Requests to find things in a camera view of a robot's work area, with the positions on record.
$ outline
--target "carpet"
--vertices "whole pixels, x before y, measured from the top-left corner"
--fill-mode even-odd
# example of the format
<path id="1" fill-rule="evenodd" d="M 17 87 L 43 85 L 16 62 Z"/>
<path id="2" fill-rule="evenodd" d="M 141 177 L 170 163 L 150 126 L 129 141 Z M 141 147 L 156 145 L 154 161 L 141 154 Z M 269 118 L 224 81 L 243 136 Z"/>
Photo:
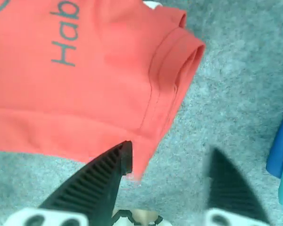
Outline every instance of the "carpet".
<path id="1" fill-rule="evenodd" d="M 279 180 L 265 170 L 283 118 L 283 0 L 164 0 L 188 11 L 206 53 L 172 129 L 140 183 L 123 180 L 119 208 L 157 210 L 174 226 L 198 226 L 203 162 L 217 146 L 239 167 L 273 226 L 283 226 Z M 0 222 L 39 205 L 81 163 L 0 153 Z"/>

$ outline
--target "gray carpet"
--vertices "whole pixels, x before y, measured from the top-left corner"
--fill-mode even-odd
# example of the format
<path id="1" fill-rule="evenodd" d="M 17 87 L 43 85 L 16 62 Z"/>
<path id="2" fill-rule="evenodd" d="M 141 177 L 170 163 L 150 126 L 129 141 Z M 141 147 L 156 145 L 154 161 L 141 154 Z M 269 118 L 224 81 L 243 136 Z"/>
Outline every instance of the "gray carpet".
<path id="1" fill-rule="evenodd" d="M 279 180 L 265 170 L 283 117 L 283 0 L 165 0 L 186 9 L 188 28 L 207 44 L 174 125 L 141 183 L 122 182 L 118 207 L 158 210 L 174 226 L 199 225 L 202 163 L 224 150 L 255 189 L 273 226 L 283 226 Z M 0 153 L 0 222 L 36 206 L 81 164 Z"/>

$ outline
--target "red t-shirt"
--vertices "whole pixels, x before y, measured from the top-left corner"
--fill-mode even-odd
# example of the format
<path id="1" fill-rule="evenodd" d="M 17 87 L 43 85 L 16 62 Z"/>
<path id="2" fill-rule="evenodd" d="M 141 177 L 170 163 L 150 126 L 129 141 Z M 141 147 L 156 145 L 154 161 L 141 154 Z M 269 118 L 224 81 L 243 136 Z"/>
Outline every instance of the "red t-shirt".
<path id="1" fill-rule="evenodd" d="M 88 162 L 124 140 L 140 178 L 204 43 L 141 0 L 0 0 L 0 151 Z"/>

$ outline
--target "gray lettering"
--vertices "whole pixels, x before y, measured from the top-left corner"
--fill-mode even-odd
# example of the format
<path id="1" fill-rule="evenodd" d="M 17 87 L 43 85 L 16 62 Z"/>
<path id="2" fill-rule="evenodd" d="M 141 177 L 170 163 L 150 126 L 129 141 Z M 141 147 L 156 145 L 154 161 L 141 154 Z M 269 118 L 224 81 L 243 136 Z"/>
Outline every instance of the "gray lettering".
<path id="1" fill-rule="evenodd" d="M 70 41 L 74 41 L 77 39 L 77 25 L 76 24 L 72 24 L 72 23 L 67 23 L 67 22 L 63 22 L 61 21 L 60 22 L 61 26 L 60 26 L 60 35 L 64 38 L 64 39 L 67 39 L 67 40 L 70 40 Z M 67 37 L 64 33 L 64 26 L 68 26 L 68 27 L 71 27 L 73 28 L 74 32 L 75 32 L 75 36 L 74 37 Z"/>
<path id="2" fill-rule="evenodd" d="M 72 14 L 64 12 L 63 5 L 65 5 L 65 4 L 72 5 L 75 8 L 75 12 L 72 13 Z M 51 12 L 51 14 L 58 15 L 58 16 L 63 16 L 63 17 L 71 18 L 71 19 L 76 19 L 76 20 L 79 18 L 78 14 L 79 14 L 80 8 L 76 4 L 74 4 L 74 3 L 70 2 L 70 1 L 62 1 L 62 2 L 60 2 L 58 4 L 58 10 L 59 10 L 58 13 Z"/>
<path id="3" fill-rule="evenodd" d="M 76 47 L 75 46 L 69 46 L 69 45 L 66 45 L 66 44 L 62 44 L 62 43 L 59 43 L 57 41 L 53 41 L 52 44 L 62 47 L 62 57 L 61 57 L 60 60 L 51 60 L 51 61 L 55 62 L 55 63 L 60 63 L 60 64 L 75 67 L 75 64 L 66 62 L 65 55 L 66 55 L 66 49 L 68 49 L 68 48 L 69 49 L 76 49 Z"/>
<path id="4" fill-rule="evenodd" d="M 9 4 L 10 0 L 4 0 L 0 5 L 0 12 Z"/>

